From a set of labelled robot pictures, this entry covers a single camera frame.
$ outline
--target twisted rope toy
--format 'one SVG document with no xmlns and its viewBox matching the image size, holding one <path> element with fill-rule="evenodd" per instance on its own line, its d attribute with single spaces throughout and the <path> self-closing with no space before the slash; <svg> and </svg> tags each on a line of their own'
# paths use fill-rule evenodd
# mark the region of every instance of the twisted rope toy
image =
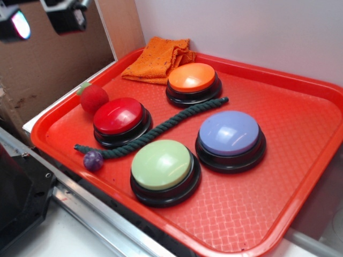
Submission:
<svg viewBox="0 0 343 257">
<path fill-rule="evenodd" d="M 102 155 L 104 159 L 120 158 L 145 146 L 146 144 L 151 142 L 153 139 L 158 137 L 160 134 L 176 126 L 184 119 L 187 119 L 193 115 L 199 114 L 204 111 L 221 107 L 224 103 L 227 103 L 228 101 L 229 101 L 228 97 L 223 97 L 219 99 L 212 99 L 204 103 L 198 103 L 191 107 L 188 107 L 180 111 L 177 115 L 173 116 L 169 120 L 149 130 L 146 134 L 142 135 L 140 138 L 128 143 L 125 146 L 120 146 L 120 147 L 110 149 L 110 150 L 101 150 L 101 149 L 91 148 L 89 146 L 81 146 L 79 144 L 76 144 L 74 146 L 74 149 L 83 154 L 86 154 L 89 151 L 97 151 Z"/>
</svg>

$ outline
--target red tray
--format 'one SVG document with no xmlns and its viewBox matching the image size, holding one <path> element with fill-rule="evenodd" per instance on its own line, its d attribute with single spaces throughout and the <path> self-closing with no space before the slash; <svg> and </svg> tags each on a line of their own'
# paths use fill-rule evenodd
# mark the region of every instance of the red tray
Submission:
<svg viewBox="0 0 343 257">
<path fill-rule="evenodd" d="M 91 83 L 110 99 L 133 97 L 158 125 L 181 109 L 166 100 L 165 86 L 122 79 L 121 72 L 142 49 L 107 68 Z M 226 59 L 198 54 L 223 84 L 230 101 L 187 119 L 156 140 L 173 139 L 195 153 L 202 122 L 224 110 L 253 116 L 267 139 L 262 162 L 241 174 L 226 175 L 202 166 L 195 194 L 170 208 L 149 208 L 135 198 L 130 167 L 135 153 L 106 160 L 98 172 L 83 167 L 75 144 L 99 148 L 93 138 L 92 116 L 73 94 L 35 124 L 33 143 L 142 218 L 202 256 L 258 256 L 283 237 L 343 139 L 343 88 Z"/>
</svg>

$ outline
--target speckled washcloth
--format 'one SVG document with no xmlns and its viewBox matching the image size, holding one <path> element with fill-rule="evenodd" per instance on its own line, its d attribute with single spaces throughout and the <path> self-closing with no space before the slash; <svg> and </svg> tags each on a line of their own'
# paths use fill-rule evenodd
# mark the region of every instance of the speckled washcloth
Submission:
<svg viewBox="0 0 343 257">
<path fill-rule="evenodd" d="M 123 71 L 122 78 L 166 85 L 171 71 L 193 63 L 195 55 L 189 50 L 189 39 L 153 37 L 138 59 Z"/>
</svg>

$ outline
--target purple ball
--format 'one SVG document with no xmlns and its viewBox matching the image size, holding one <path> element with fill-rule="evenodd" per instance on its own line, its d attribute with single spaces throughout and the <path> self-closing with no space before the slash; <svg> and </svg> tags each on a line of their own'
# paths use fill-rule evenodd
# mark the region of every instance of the purple ball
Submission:
<svg viewBox="0 0 343 257">
<path fill-rule="evenodd" d="M 103 165 L 103 157 L 97 151 L 89 151 L 84 157 L 84 166 L 89 171 L 97 171 Z"/>
</svg>

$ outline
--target light fixture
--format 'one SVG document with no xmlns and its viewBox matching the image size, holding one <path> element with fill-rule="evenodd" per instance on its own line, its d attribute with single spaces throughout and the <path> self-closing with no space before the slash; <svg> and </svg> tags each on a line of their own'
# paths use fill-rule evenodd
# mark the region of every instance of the light fixture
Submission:
<svg viewBox="0 0 343 257">
<path fill-rule="evenodd" d="M 30 26 L 19 6 L 5 6 L 0 1 L 0 40 L 7 43 L 27 40 L 30 36 Z"/>
</svg>

